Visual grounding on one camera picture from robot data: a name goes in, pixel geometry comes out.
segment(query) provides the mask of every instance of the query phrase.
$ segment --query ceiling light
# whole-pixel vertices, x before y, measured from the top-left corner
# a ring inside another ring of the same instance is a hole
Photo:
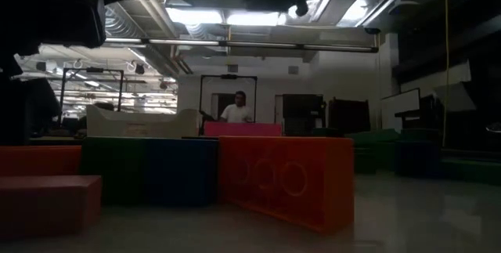
[[[376,12],[374,12],[372,15],[370,15],[367,20],[365,21],[360,21],[357,23],[356,27],[360,26],[360,24],[364,27],[367,27],[376,17],[378,17],[388,6],[390,6],[393,2],[396,0],[387,0]]]
[[[221,13],[218,10],[173,8],[166,8],[166,10],[173,22],[183,23],[185,25],[196,25],[199,23],[222,23]]]
[[[362,19],[367,13],[367,2],[365,0],[356,0],[353,5],[344,14],[343,19],[358,20]]]
[[[287,23],[287,15],[285,13],[280,14],[278,25],[285,25]]]
[[[343,18],[337,23],[338,27],[354,27],[367,13],[366,0],[356,0],[350,6]]]
[[[297,6],[292,5],[292,6],[289,8],[289,11],[287,11],[287,14],[289,14],[289,16],[290,16],[292,19],[297,19],[296,10],[297,10]]]
[[[85,84],[91,85],[91,86],[96,87],[96,88],[99,87],[99,84],[96,83],[95,81],[86,81]]]
[[[76,73],[75,76],[79,77],[80,79],[87,80],[87,77],[85,77],[84,75],[80,75],[79,73]]]
[[[279,13],[236,13],[230,15],[228,24],[241,26],[276,26]]]
[[[320,3],[316,5],[315,12],[312,14],[310,22],[317,22],[320,19],[329,2],[330,0],[320,0]]]

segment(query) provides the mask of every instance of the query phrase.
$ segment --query yellow cable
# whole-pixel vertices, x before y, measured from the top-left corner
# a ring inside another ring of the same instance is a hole
[[[377,34],[377,48],[381,48],[381,33]],[[377,118],[376,118],[376,130],[379,130],[382,127],[382,122],[380,120],[380,111],[381,111],[381,51],[377,52],[377,98],[379,107],[377,108]]]
[[[442,147],[445,147],[447,133],[447,107],[449,105],[449,0],[445,0],[445,99],[444,99],[444,127],[442,133]]]
[[[229,25],[228,26],[228,41],[231,41],[231,40],[232,40],[232,26]],[[228,52],[228,54],[226,54],[226,65],[229,65],[229,55],[231,54],[231,50],[232,50],[232,48],[227,46],[226,51]]]

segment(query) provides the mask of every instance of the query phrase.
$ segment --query light fixture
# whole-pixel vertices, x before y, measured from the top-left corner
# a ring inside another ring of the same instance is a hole
[[[85,84],[91,85],[91,86],[96,87],[96,88],[100,86],[100,84],[95,82],[95,81],[86,81]]]
[[[362,19],[367,13],[367,2],[366,0],[356,0],[348,11],[344,14],[342,20],[356,21]]]
[[[173,9],[166,8],[173,22],[185,25],[197,25],[199,23],[222,23],[221,13],[218,10],[208,9]]]
[[[276,26],[279,13],[234,13],[228,17],[228,24],[241,26]]]
[[[87,80],[87,77],[85,77],[84,75],[81,75],[79,73],[76,73],[75,76],[79,77],[80,79]]]
[[[370,16],[366,20],[361,20],[359,23],[357,23],[356,27],[360,25],[367,27],[374,19],[376,19],[386,8],[388,8],[388,6],[390,6],[395,1],[396,0],[387,0],[378,10],[370,14]]]
[[[317,3],[315,12],[312,15],[312,18],[310,19],[310,22],[317,22],[323,12],[326,10],[327,5],[329,4],[330,0],[320,0],[320,3]]]
[[[278,25],[285,25],[287,23],[287,15],[285,13],[281,13],[279,16]]]

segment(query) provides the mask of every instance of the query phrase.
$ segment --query floor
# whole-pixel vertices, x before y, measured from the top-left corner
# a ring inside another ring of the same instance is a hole
[[[105,208],[76,237],[0,244],[9,253],[501,252],[501,188],[359,176],[355,224],[333,237],[232,206]]]

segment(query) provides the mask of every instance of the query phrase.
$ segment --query ceiling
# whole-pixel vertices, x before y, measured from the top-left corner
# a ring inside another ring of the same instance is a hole
[[[196,38],[193,32],[188,31],[183,23],[172,21],[166,4],[176,0],[128,0],[114,3],[107,7],[106,30],[114,38]],[[239,7],[239,0],[186,0],[196,4],[199,8],[216,7],[224,20],[235,9],[227,5]],[[384,2],[388,0],[310,0],[310,10],[302,18],[294,17],[291,13],[283,13],[286,19],[280,26],[242,26],[203,23],[200,25],[204,34],[212,39],[246,41],[246,42],[286,42],[301,44],[327,44],[327,45],[360,45],[374,46],[374,36],[367,34],[364,27],[380,27],[383,32],[391,31],[395,19],[399,17],[389,15],[387,11],[374,20],[370,18]],[[117,23],[121,26],[118,30],[108,28],[108,23]],[[62,70],[73,67],[101,67],[106,69],[123,70],[124,91],[129,93],[157,92],[168,93],[169,99],[174,99],[177,85],[172,83],[183,74],[204,74],[221,72],[226,63],[222,60],[233,60],[238,63],[241,56],[252,62],[266,58],[293,58],[299,64],[311,61],[314,52],[285,49],[263,48],[201,48],[201,47],[173,47],[170,45],[148,45],[146,48],[127,48],[124,45],[103,46],[100,49],[86,49],[82,47],[65,48],[59,45],[43,45],[40,53],[35,56],[24,57],[20,64],[25,70],[25,78],[32,78],[40,74],[51,78],[55,89],[61,86],[58,80],[61,76],[57,71],[43,72],[36,69],[37,62],[55,63]],[[263,62],[266,66],[273,67],[276,62]],[[135,64],[142,64],[145,68],[143,75],[134,72]],[[99,77],[89,76],[82,71],[81,75],[97,82],[102,82],[98,89],[89,88],[85,80],[69,82],[70,90],[94,90],[112,92],[119,88],[117,74],[102,74]],[[162,80],[169,80],[167,88],[160,88]]]

